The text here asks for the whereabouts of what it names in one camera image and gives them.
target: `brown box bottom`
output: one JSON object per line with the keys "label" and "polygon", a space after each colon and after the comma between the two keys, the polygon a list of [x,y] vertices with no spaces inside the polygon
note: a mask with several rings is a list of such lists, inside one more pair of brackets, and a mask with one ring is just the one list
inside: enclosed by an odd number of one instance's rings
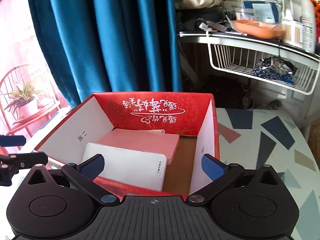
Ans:
{"label": "brown box bottom", "polygon": [[196,142],[196,136],[180,136],[172,163],[165,171],[162,191],[189,195]]}

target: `blue curtain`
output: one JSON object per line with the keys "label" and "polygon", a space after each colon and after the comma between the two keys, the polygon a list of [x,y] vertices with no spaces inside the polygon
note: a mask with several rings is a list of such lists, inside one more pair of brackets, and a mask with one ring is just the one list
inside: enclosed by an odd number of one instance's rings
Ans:
{"label": "blue curtain", "polygon": [[173,0],[28,0],[66,100],[94,92],[181,91]]}

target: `beige geometric shape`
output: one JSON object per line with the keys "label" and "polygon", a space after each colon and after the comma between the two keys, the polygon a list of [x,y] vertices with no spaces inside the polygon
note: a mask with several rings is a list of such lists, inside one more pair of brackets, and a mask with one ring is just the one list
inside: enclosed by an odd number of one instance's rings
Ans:
{"label": "beige geometric shape", "polygon": [[316,171],[315,163],[309,157],[305,156],[303,153],[294,150],[294,162],[305,166],[313,171]]}

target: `silver bolt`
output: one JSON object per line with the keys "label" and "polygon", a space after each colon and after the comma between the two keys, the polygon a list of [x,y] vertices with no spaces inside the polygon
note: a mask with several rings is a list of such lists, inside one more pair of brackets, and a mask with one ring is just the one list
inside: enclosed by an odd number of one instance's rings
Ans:
{"label": "silver bolt", "polygon": [[191,195],[189,200],[193,203],[200,203],[204,201],[204,197],[201,195]]}
{"label": "silver bolt", "polygon": [[104,203],[112,203],[117,200],[117,197],[114,195],[104,195],[101,197],[101,201]]}

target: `white metal rack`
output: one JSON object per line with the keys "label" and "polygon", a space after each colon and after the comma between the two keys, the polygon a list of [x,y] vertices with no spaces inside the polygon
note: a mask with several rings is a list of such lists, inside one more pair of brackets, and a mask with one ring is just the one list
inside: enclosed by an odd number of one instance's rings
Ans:
{"label": "white metal rack", "polygon": [[[179,33],[180,41],[208,44],[210,64],[214,69],[275,84],[304,95],[311,95],[320,74],[320,57],[301,49],[234,33]],[[260,59],[281,55],[298,70],[294,85],[252,75]]]}

